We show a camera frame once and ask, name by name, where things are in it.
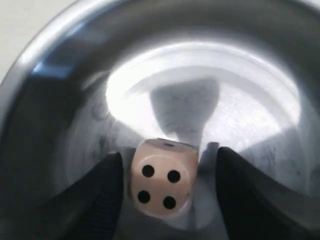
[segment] bowl rim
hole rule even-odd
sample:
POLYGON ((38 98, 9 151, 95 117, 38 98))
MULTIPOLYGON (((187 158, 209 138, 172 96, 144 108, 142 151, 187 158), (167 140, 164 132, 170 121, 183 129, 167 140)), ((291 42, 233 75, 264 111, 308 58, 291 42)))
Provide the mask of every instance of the bowl rim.
MULTIPOLYGON (((28 42, 9 68, 5 77, 0 79, 0 139, 3 136, 8 113, 15 103, 26 76, 37 62, 49 53, 68 31, 84 20, 89 20, 111 9, 115 4, 131 0, 76 0, 58 13, 51 21, 28 42)), ((320 11, 317 0, 292 0, 320 11)))

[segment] metal bowl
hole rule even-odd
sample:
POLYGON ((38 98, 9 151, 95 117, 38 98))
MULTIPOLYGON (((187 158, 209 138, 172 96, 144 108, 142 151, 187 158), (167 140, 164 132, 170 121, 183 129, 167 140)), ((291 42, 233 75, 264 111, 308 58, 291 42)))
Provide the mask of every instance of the metal bowl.
MULTIPOLYGON (((211 156, 228 146, 281 184, 320 196, 319 43, 319 11, 306 1, 75 3, 0 86, 0 214, 45 203, 108 152, 149 138, 197 146, 200 175, 213 178, 206 184, 211 156)), ((223 225, 210 205, 214 184, 200 186, 195 202, 208 205, 195 205, 193 223, 143 216, 143 229, 128 234, 146 235, 149 221, 163 225, 158 238, 214 237, 223 225), (204 220, 207 208, 215 213, 204 220)), ((128 229, 136 212, 124 209, 128 229)))

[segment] black object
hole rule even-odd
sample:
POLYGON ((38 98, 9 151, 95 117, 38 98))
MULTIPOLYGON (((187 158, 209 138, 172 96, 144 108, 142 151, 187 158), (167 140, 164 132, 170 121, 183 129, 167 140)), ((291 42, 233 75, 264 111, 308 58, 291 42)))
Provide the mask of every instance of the black object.
POLYGON ((62 240, 113 239, 124 191, 121 155, 119 153, 109 155, 103 160, 103 164, 108 165, 108 170, 100 177, 102 184, 99 194, 62 240))
POLYGON ((320 239, 320 199, 279 184, 226 147, 217 154, 216 191, 230 240, 320 239))

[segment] die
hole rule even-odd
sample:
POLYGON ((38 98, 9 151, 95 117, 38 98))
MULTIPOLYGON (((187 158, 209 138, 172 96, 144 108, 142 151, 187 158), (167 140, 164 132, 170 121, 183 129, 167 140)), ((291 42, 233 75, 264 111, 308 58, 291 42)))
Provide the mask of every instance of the die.
POLYGON ((178 215, 191 201, 198 151, 187 144, 148 139, 131 164, 131 197, 135 207, 160 219, 178 215))

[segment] metal surface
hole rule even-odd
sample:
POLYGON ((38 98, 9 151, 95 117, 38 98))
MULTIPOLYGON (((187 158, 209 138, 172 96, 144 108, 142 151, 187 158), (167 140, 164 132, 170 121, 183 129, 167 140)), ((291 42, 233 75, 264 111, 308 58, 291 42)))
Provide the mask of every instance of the metal surface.
POLYGON ((291 1, 76 3, 0 86, 0 214, 45 203, 108 152, 128 164, 148 138, 199 147, 194 204, 163 222, 126 198, 118 239, 226 239, 219 145, 320 196, 319 42, 318 12, 291 1))

